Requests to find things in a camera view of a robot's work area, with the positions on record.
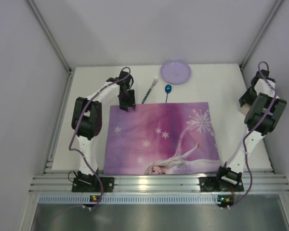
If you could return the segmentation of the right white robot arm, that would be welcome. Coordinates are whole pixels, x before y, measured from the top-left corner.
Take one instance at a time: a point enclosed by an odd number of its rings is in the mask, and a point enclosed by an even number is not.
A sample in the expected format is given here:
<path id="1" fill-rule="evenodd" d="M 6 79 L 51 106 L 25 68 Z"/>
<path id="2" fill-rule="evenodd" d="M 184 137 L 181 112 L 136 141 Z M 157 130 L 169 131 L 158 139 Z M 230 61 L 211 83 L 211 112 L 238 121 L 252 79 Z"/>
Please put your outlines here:
<path id="1" fill-rule="evenodd" d="M 240 107 L 249 107 L 244 120 L 247 130 L 235 153 L 218 169 L 217 182 L 226 187 L 240 184 L 253 149 L 276 128 L 287 106 L 287 101 L 278 96 L 276 80 L 270 78 L 269 73 L 268 69 L 259 69 L 251 80 L 251 86 L 239 99 Z"/>

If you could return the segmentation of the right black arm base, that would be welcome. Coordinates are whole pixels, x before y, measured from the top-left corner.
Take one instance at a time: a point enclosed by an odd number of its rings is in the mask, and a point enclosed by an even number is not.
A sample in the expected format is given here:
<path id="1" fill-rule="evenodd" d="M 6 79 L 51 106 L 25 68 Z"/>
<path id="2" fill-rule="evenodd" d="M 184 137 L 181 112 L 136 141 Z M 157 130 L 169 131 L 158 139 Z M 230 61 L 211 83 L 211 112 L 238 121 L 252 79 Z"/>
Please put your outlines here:
<path id="1" fill-rule="evenodd" d="M 225 180 L 218 180 L 216 177 L 200 177 L 199 178 L 200 191 L 205 193 L 210 192 L 243 192 L 243 183 L 232 184 Z"/>

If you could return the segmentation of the purple printed placemat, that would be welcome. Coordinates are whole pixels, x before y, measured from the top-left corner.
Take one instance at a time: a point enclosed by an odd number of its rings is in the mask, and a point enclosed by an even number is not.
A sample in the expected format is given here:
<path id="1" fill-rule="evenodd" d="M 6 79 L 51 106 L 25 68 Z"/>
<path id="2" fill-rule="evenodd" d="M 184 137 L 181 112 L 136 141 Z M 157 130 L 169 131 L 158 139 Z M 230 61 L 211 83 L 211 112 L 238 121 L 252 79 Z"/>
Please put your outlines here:
<path id="1" fill-rule="evenodd" d="M 105 174 L 211 173 L 220 165 L 208 103 L 110 107 Z"/>

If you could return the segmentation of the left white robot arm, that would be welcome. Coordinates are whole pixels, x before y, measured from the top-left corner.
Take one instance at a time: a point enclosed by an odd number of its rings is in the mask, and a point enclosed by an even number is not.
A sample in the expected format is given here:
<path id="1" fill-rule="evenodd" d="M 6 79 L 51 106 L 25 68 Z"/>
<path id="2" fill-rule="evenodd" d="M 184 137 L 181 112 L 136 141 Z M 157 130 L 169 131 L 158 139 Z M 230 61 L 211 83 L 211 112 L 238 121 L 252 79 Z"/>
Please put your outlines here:
<path id="1" fill-rule="evenodd" d="M 98 165 L 97 136 L 103 122 L 103 106 L 118 98 L 119 109 L 128 112 L 136 109 L 131 69 L 124 67 L 118 77 L 109 78 L 104 85 L 86 97 L 75 100 L 71 127 L 74 130 L 68 149 L 80 154 L 79 171 L 85 176 L 96 176 Z"/>

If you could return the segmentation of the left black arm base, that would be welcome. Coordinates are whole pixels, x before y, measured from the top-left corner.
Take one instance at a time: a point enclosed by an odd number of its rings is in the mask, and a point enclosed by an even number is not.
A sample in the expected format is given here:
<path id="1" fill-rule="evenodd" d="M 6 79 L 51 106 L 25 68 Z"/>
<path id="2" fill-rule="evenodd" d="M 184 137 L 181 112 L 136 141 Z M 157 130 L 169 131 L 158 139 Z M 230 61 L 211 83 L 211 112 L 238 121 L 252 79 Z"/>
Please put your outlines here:
<path id="1" fill-rule="evenodd" d="M 104 192 L 111 193 L 114 189 L 114 178 L 112 177 L 101 177 L 100 178 Z M 101 184 L 96 177 L 89 177 L 89 178 L 74 178 L 73 186 L 72 186 L 73 193 L 101 193 L 102 188 Z"/>

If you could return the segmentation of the beige paper cup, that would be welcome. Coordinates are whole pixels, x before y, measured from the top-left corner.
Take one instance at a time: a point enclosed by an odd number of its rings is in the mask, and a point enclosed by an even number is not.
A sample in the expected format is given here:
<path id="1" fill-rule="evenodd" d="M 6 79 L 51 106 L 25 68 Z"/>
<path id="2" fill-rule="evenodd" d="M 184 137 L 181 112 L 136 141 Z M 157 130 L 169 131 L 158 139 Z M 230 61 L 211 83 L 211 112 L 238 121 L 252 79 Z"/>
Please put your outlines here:
<path id="1" fill-rule="evenodd" d="M 243 114 L 244 116 L 246 116 L 247 115 L 247 113 L 249 112 L 249 110 L 250 110 L 250 105 L 248 105 L 248 104 L 243 104 L 242 106 L 241 106 L 241 108 L 240 108 L 240 112 L 241 112 L 241 114 Z"/>

